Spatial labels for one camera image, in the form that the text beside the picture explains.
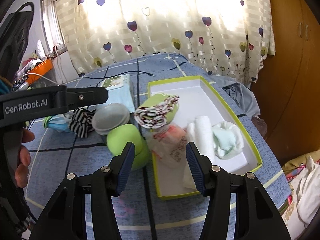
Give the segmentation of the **person's left hand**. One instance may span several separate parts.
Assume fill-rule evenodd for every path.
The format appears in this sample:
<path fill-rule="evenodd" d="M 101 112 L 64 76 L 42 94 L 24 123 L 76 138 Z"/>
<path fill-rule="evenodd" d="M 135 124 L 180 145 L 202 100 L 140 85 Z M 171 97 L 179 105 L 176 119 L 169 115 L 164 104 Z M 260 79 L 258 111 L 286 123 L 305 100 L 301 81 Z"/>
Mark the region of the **person's left hand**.
<path fill-rule="evenodd" d="M 35 139 L 35 135 L 33 132 L 23 129 L 23 137 L 22 142 L 31 142 Z M 19 151 L 19 158 L 21 163 L 18 165 L 16 171 L 15 171 L 15 179 L 17 186 L 20 188 L 25 188 L 28 183 L 28 173 L 29 173 L 29 165 L 31 163 L 31 157 L 28 149 L 21 145 L 20 151 Z"/>

